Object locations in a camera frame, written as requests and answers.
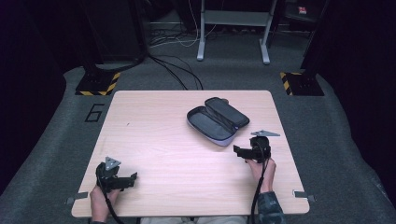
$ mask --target stand leg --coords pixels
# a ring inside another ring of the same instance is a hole
[[[197,60],[202,61],[204,59],[205,52],[205,0],[201,3],[201,37],[199,40]]]
[[[271,10],[268,13],[267,24],[265,25],[264,36],[262,37],[262,39],[260,39],[260,46],[262,49],[262,61],[264,62],[265,65],[270,64],[270,57],[268,55],[268,49],[267,49],[267,39],[268,39],[268,34],[270,33],[271,23],[274,17],[276,2],[277,0],[273,0],[273,3],[271,5]]]

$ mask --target gray carpet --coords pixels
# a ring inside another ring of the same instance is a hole
[[[257,35],[218,36],[206,43],[205,60],[196,61],[198,43],[151,48],[152,55],[171,55],[188,63],[206,90],[268,90],[273,94],[305,191],[315,195],[305,215],[288,223],[396,223],[396,212],[384,196],[375,172],[352,141],[346,115],[332,87],[321,77],[323,97],[288,96],[280,72],[299,72],[307,39],[279,34],[263,65]],[[176,58],[160,57],[180,66]],[[0,223],[86,223],[71,216],[66,198],[78,192],[96,139],[110,106],[109,96],[76,96],[83,76],[76,68],[64,74],[67,89],[47,130],[0,198]],[[190,75],[177,71],[190,90]],[[182,90],[151,59],[121,73],[115,91]],[[93,104],[103,109],[98,122],[84,122]],[[123,217],[126,223],[134,218]]]

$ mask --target black curtain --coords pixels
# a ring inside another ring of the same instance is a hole
[[[317,71],[332,85],[346,111],[353,140],[377,172],[393,205],[395,8],[396,2],[390,0],[332,0],[303,62],[306,68],[318,62]]]
[[[66,20],[80,31],[84,47],[96,63],[103,63],[81,0],[22,0],[31,20],[63,72],[81,66]]]
[[[6,0],[1,5],[0,193],[46,129],[65,90],[64,72],[25,4]]]

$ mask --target shelf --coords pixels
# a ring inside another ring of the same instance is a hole
[[[205,11],[206,24],[266,26],[268,12]]]

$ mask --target person's right hand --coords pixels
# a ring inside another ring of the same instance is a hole
[[[263,163],[257,163],[253,160],[245,160],[247,164],[250,166],[251,172],[253,174],[253,178],[256,181],[260,180],[262,177],[262,167],[266,165],[265,173],[264,173],[264,180],[262,181],[262,187],[260,188],[260,193],[273,191],[273,183],[275,177],[275,170],[276,170],[276,163],[275,161],[270,158],[268,161]]]

